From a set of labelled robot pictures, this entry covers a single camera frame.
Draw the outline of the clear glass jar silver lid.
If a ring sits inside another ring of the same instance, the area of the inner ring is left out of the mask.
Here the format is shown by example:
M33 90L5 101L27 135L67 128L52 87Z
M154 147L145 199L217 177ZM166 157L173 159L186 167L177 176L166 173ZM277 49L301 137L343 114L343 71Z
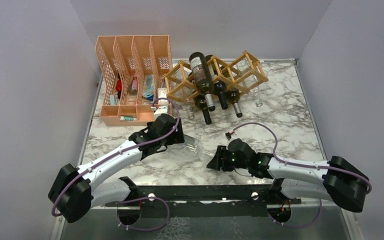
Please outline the clear glass jar silver lid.
M201 160L204 162L209 162L215 155L214 152L206 150L199 139L186 134L184 135L183 143L170 145L167 151L171 155L186 160Z

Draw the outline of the white wine bottle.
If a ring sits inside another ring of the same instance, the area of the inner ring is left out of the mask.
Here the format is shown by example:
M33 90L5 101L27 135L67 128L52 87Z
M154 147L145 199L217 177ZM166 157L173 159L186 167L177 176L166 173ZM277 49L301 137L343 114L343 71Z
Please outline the white wine bottle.
M192 53L189 56L189 64L198 93L204 96L208 110L213 112L216 109L212 96L214 83L204 54L202 52Z

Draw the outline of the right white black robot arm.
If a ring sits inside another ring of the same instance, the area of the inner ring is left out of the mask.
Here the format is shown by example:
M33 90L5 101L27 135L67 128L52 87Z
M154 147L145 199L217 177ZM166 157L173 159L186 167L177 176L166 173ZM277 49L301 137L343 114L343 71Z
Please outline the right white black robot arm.
M224 172L245 169L253 177L272 179L268 196L276 204L289 199L320 199L354 213L363 211L370 183L340 156L313 162L281 159L272 153L256 152L239 138L228 146L219 145L206 167Z

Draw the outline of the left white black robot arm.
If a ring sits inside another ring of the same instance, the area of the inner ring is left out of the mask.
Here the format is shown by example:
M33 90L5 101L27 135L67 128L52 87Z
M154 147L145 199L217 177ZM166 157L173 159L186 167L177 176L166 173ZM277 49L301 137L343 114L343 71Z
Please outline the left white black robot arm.
M132 205L137 200L132 184L123 179L105 181L118 171L162 152L162 147L184 141L181 119L163 113L106 155L77 167L64 165L48 193L53 203L52 216L63 216L68 223L74 223L96 206L111 202Z

